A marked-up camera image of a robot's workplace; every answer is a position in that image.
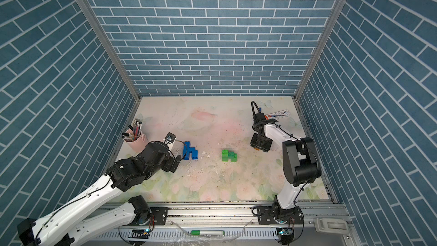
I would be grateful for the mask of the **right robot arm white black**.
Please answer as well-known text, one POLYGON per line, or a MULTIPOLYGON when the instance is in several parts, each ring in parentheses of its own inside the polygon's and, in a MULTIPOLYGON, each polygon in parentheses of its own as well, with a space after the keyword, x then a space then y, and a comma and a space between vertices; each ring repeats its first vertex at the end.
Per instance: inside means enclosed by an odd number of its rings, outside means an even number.
POLYGON ((298 138, 283 129, 278 120, 268 119, 255 104, 252 106, 254 135, 251 147, 268 152, 275 142, 283 153, 286 181, 274 198, 272 216, 279 223, 294 221, 299 224, 303 222, 303 215, 297 206, 298 197, 307 185, 322 175, 314 140, 309 137, 298 138))

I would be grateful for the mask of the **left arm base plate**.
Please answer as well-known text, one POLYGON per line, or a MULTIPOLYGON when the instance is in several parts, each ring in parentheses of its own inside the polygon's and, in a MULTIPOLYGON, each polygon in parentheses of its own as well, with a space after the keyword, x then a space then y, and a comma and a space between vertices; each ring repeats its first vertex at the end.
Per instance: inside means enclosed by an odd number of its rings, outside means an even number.
POLYGON ((153 219, 153 226, 164 226, 168 216, 168 207, 151 207, 151 219, 153 219))

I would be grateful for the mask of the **long blue lego brick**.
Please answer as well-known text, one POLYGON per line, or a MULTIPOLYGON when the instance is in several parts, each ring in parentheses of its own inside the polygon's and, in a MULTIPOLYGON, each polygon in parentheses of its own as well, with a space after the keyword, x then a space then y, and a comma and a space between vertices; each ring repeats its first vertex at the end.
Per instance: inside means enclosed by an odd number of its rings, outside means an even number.
POLYGON ((186 154, 191 155, 192 151, 196 150, 194 147, 190 147, 190 148, 184 148, 184 156, 186 154))

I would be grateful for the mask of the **bundle of pens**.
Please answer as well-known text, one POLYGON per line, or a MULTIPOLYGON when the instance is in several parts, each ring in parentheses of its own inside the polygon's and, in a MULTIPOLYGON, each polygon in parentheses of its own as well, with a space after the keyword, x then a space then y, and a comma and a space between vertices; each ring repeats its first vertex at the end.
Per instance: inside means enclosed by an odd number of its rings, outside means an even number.
POLYGON ((132 125, 128 125, 128 131, 122 134, 122 139, 125 142, 134 142, 142 135, 142 121, 136 118, 132 125))

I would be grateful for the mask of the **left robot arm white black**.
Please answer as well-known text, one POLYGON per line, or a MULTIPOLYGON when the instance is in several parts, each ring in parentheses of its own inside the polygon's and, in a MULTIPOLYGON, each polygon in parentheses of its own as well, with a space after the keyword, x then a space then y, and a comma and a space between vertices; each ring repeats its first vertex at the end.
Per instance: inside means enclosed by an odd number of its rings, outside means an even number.
POLYGON ((167 136, 163 142, 149 142, 135 157, 115 162, 94 184, 57 210, 19 223, 20 241, 25 246, 81 246, 120 226, 145 226, 151 231, 155 216, 141 195, 100 215, 90 215, 159 170, 175 172, 183 157, 173 154, 173 146, 174 140, 167 136))

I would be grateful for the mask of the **white toothpaste tube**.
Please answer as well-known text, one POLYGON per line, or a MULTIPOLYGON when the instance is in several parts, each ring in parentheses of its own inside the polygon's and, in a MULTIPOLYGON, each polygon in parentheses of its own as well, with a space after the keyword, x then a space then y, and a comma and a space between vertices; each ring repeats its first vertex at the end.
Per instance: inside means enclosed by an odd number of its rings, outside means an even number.
POLYGON ((279 119, 279 118, 284 118, 284 117, 290 117, 290 111, 285 109, 285 110, 280 110, 277 112, 273 112, 273 113, 268 113, 265 115, 267 120, 271 120, 271 119, 279 119))

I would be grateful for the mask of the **green marker on rail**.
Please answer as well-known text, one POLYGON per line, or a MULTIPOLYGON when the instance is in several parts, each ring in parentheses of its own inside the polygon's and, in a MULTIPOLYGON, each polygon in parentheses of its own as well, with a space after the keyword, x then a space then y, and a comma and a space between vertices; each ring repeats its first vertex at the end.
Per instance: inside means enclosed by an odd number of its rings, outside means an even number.
POLYGON ((222 230, 192 230, 190 234, 198 236, 224 236, 225 232, 222 230))

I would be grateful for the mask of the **aluminium front rail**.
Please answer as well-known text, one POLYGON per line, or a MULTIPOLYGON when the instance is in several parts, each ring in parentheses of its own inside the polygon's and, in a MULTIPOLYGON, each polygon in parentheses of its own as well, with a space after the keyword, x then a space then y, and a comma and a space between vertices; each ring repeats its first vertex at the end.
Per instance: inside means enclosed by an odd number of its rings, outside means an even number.
POLYGON ((107 231, 90 241, 122 240, 128 243, 176 242, 206 239, 218 239, 229 242, 243 240, 280 240, 297 238, 301 230, 310 228, 316 233, 315 218, 336 218, 345 220, 349 230, 352 221, 346 207, 328 202, 303 202, 299 204, 304 214, 302 224, 260 225, 252 210, 257 206, 272 206, 269 203, 237 202, 237 203, 176 203, 153 204, 151 207, 168 207, 168 216, 164 226, 154 226, 146 232, 144 225, 123 225, 107 231), (192 230, 222 230, 224 236, 191 235, 192 230))

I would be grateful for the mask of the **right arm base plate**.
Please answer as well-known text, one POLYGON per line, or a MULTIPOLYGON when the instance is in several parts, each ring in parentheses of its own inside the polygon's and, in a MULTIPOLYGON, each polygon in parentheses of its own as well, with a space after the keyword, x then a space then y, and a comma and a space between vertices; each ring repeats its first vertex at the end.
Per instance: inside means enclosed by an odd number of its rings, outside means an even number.
POLYGON ((305 221, 304 214, 299 206, 291 209, 275 208, 273 206, 257 206, 252 210, 260 225, 272 224, 302 224, 305 221))

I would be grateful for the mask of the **pink pen bucket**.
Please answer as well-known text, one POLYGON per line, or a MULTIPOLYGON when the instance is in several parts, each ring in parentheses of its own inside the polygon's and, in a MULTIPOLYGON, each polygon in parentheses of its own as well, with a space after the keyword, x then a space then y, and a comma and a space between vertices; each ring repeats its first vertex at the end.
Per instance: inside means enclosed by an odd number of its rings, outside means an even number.
POLYGON ((127 131, 122 134, 124 142, 126 142, 133 151, 140 153, 149 143, 149 140, 144 134, 140 134, 137 138, 134 139, 134 135, 129 134, 129 132, 131 131, 127 131))

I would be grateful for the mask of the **long green lego brick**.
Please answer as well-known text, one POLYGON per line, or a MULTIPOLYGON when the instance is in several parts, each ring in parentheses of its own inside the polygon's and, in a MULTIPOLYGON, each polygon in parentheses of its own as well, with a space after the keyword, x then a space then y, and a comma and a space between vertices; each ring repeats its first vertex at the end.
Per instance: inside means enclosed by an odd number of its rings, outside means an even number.
POLYGON ((229 156, 227 156, 227 157, 229 158, 229 157, 233 157, 233 156, 237 157, 237 154, 232 152, 232 151, 229 151, 229 156))

